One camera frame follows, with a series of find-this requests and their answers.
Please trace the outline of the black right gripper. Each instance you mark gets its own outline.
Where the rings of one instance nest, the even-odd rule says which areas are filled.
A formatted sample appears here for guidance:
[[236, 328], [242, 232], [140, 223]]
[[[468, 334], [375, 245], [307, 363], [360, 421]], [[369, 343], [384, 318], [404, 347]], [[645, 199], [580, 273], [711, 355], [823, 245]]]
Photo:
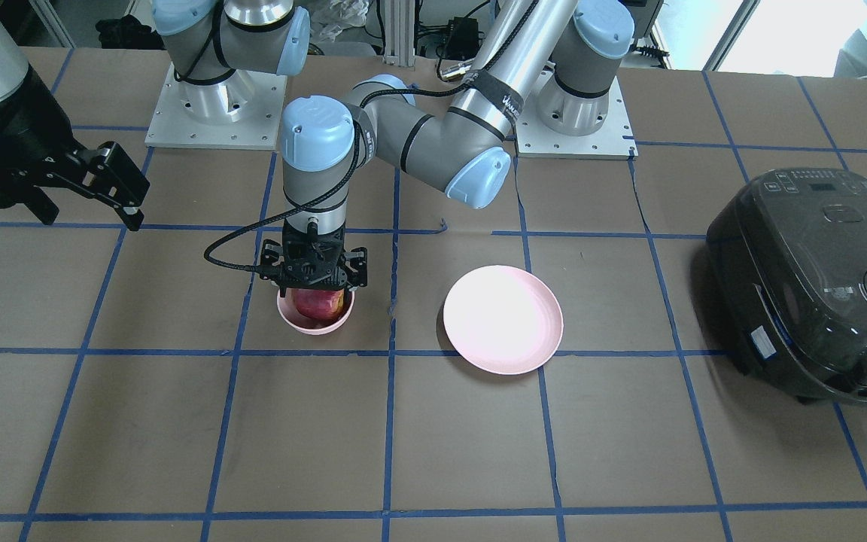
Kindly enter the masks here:
[[42, 225], [52, 225], [59, 207], [45, 187], [99, 200], [130, 231], [144, 222], [149, 181], [120, 144], [90, 150], [63, 113], [0, 113], [0, 209], [24, 205]]

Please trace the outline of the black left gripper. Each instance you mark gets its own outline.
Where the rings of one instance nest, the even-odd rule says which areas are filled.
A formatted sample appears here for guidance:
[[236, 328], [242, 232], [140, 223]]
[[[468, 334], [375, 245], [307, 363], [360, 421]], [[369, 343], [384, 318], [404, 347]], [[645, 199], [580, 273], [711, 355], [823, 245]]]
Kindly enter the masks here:
[[259, 275], [285, 289], [352, 291], [368, 285], [368, 251], [346, 251], [346, 227], [330, 233], [300, 231], [286, 226], [282, 242], [265, 238], [260, 250]]

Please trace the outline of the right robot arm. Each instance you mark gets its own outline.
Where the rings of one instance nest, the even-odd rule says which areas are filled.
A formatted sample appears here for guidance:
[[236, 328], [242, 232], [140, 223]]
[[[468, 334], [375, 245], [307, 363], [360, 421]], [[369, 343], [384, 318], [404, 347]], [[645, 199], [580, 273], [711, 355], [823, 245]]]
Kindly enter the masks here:
[[140, 230], [149, 181], [118, 143], [92, 150], [76, 140], [68, 115], [0, 24], [0, 209], [26, 206], [52, 225], [59, 209], [48, 187], [98, 200]]

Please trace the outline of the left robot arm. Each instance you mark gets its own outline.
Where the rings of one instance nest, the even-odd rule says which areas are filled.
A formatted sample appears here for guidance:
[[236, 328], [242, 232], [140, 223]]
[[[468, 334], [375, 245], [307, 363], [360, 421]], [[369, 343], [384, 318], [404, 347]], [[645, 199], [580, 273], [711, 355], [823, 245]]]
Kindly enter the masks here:
[[379, 158], [473, 209], [503, 186], [512, 157], [627, 157], [616, 82], [635, 38], [619, 1], [510, 1], [436, 116], [393, 75], [376, 75], [334, 99], [295, 99], [281, 118], [285, 213], [282, 238], [266, 240], [254, 273], [281, 289], [350, 291], [367, 285], [364, 248], [347, 250], [346, 200], [354, 171]]

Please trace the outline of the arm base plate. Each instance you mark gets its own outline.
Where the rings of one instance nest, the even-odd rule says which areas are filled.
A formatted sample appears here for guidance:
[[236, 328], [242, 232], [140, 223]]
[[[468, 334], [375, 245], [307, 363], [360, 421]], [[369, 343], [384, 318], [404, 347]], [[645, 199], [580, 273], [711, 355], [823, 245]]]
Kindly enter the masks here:
[[639, 155], [628, 112], [615, 78], [606, 95], [569, 95], [543, 71], [516, 124], [517, 151], [552, 159], [635, 159]]
[[236, 71], [213, 85], [176, 79], [169, 66], [144, 143], [152, 148], [274, 151], [288, 78]]

